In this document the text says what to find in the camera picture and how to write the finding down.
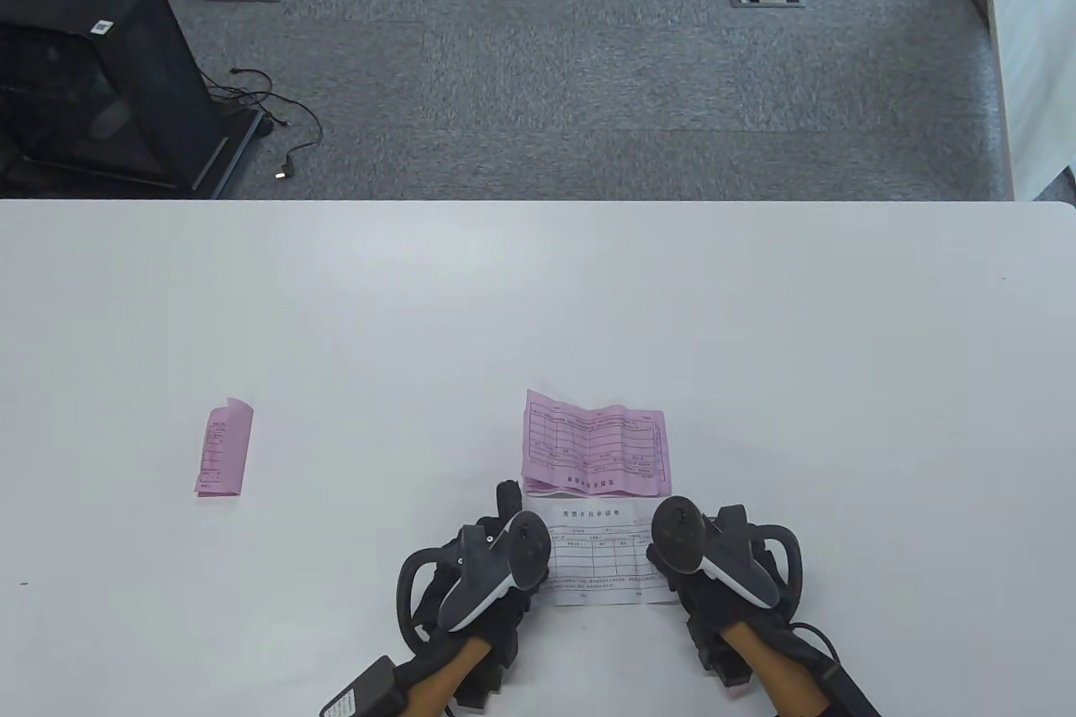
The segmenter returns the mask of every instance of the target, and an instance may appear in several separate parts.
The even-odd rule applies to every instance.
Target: forearm
[[[730,647],[754,670],[780,717],[819,717],[830,707],[807,669],[764,644],[745,622],[721,633]]]
[[[489,651],[490,645],[481,638],[468,638],[448,666],[408,690],[407,708],[400,717],[439,717],[464,678]]]

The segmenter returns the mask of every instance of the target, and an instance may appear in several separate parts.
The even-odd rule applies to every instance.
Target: hand
[[[482,526],[487,537],[495,538],[511,517],[522,508],[520,486],[514,481],[502,481],[497,486],[497,515],[479,518],[477,524]],[[412,623],[426,631],[431,644],[439,644],[450,637],[481,638],[490,645],[492,659],[500,666],[509,666],[515,659],[519,647],[516,628],[523,621],[524,614],[530,609],[530,598],[538,590],[538,586],[527,591],[509,589],[508,593],[490,605],[477,620],[461,630],[453,631],[452,634],[445,634],[437,627],[437,613],[442,599],[458,579],[459,570],[456,566],[439,563],[434,579],[420,599]]]
[[[780,572],[777,571],[774,553],[766,548],[765,544],[761,540],[752,540],[751,553],[758,563],[777,580],[778,586],[783,587],[784,580],[781,578]],[[680,604],[683,605],[688,615],[697,615],[717,633],[723,633],[742,621],[780,619],[776,611],[756,607],[731,590],[724,582],[710,579],[700,571],[694,574],[680,574],[672,571],[662,560],[653,544],[647,547],[647,559],[668,580],[669,590],[676,591],[680,598]]]

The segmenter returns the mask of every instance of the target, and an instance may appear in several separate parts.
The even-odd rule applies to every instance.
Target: white paper form
[[[676,594],[647,560],[650,519],[660,498],[527,498],[549,528],[549,579],[538,592],[553,605],[672,602]]]

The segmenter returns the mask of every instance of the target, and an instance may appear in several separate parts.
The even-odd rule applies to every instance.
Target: pink paper
[[[523,490],[530,495],[669,495],[661,411],[580,409],[527,390]]]
[[[228,398],[227,406],[211,411],[195,486],[199,497],[239,495],[242,491],[253,422],[254,409],[235,397]]]

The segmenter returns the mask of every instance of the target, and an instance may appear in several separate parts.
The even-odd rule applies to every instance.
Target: white wall
[[[991,0],[1013,195],[1076,163],[1076,0]]]

